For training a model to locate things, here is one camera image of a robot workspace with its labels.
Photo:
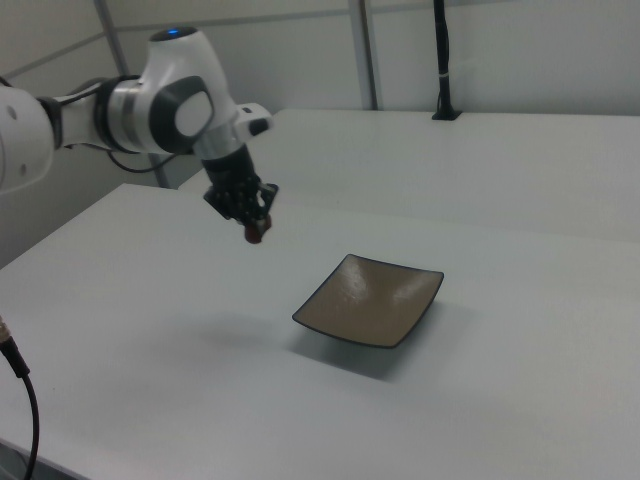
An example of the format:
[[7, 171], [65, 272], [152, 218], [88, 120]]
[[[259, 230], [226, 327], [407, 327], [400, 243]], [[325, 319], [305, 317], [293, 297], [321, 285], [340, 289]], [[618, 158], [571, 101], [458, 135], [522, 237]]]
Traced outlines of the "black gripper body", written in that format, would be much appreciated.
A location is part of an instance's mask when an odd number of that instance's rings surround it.
[[258, 184], [263, 182], [255, 172], [248, 147], [243, 145], [229, 155], [201, 163], [211, 182], [205, 201], [227, 220], [236, 220], [235, 213], [242, 211], [256, 221]]

